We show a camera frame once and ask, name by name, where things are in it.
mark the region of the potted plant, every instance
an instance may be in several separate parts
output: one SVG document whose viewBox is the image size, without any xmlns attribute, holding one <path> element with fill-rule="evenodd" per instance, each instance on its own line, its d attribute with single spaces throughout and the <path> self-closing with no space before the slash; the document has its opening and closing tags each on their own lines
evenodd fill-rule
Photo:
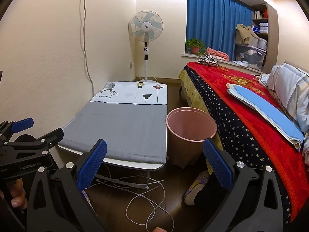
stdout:
<svg viewBox="0 0 309 232">
<path fill-rule="evenodd" d="M 192 54 L 198 54 L 200 49 L 205 49 L 205 43 L 196 38 L 191 38 L 186 42 L 186 46 L 191 48 Z"/>
</svg>

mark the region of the folded pink blanket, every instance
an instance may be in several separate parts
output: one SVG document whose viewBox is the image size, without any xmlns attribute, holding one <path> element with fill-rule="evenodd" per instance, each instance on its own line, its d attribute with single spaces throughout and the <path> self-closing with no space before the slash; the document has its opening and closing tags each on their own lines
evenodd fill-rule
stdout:
<svg viewBox="0 0 309 232">
<path fill-rule="evenodd" d="M 229 56 L 226 53 L 224 53 L 222 51 L 216 51 L 216 50 L 209 48 L 209 47 L 206 49 L 206 53 L 209 54 L 209 55 L 215 55 L 215 56 L 222 57 L 226 61 L 230 60 Z"/>
</svg>

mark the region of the blue package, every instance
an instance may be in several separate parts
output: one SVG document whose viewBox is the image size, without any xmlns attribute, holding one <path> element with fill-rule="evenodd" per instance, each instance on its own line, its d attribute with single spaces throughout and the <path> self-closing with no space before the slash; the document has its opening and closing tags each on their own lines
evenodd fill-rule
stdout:
<svg viewBox="0 0 309 232">
<path fill-rule="evenodd" d="M 253 26 L 252 29 L 253 29 L 254 33 L 260 32 L 260 28 L 258 26 Z"/>
</svg>

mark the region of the fan blade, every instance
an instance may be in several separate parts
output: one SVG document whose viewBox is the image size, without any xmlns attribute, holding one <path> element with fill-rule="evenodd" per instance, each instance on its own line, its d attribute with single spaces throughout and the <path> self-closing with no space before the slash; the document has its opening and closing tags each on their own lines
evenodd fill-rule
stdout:
<svg viewBox="0 0 309 232">
<path fill-rule="evenodd" d="M 140 30 L 140 31 L 137 31 L 137 32 L 132 32 L 132 35 L 135 36 L 135 37 L 138 37 L 138 36 L 141 36 L 143 35 L 145 32 Z"/>
<path fill-rule="evenodd" d="M 159 22 L 150 22 L 152 27 L 157 27 L 158 29 L 161 29 L 162 25 Z"/>
<path fill-rule="evenodd" d="M 134 24 L 135 24 L 136 26 L 138 26 L 138 27 L 141 27 L 141 26 L 142 26 L 142 23 L 137 19 L 137 17 L 133 19 L 133 22 L 134 22 Z"/>
<path fill-rule="evenodd" d="M 145 16 L 145 18 L 144 18 L 144 21 L 143 22 L 148 22 L 149 21 L 149 19 L 152 17 L 152 16 L 154 16 L 154 14 L 153 13 L 147 13 L 146 14 L 146 16 Z"/>
<path fill-rule="evenodd" d="M 148 36 L 149 36 L 149 40 L 153 39 L 155 36 L 155 33 L 153 31 L 153 29 L 151 29 L 150 31 L 148 31 Z"/>
</svg>

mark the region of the pink trash can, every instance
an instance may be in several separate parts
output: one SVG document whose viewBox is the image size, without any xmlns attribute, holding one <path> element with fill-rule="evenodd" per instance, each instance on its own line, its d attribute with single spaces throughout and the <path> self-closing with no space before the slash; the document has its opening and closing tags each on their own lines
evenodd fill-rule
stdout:
<svg viewBox="0 0 309 232">
<path fill-rule="evenodd" d="M 203 142 L 217 132 L 214 119 L 202 110 L 181 107 L 166 117 L 169 129 L 167 155 L 172 165 L 182 169 L 192 165 L 202 153 Z"/>
</svg>

